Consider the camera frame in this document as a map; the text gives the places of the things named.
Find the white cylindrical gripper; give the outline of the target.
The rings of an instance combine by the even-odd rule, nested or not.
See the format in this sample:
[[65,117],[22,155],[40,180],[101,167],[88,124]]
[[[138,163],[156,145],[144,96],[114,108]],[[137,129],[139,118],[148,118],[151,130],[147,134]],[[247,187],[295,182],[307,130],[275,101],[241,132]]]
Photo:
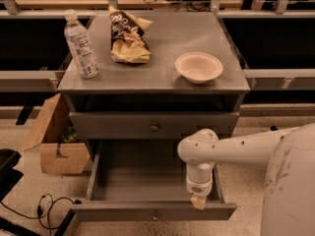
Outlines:
[[186,164],[186,187],[190,202],[195,209],[203,210],[206,197],[213,188],[213,163]]

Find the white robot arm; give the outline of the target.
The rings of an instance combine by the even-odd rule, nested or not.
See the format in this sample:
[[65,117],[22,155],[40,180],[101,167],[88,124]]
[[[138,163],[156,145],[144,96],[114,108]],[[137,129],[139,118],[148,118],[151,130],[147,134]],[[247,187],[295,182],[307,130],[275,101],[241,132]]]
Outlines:
[[315,236],[314,123],[222,140],[203,129],[177,153],[195,208],[205,207],[217,163],[249,165],[266,171],[260,236]]

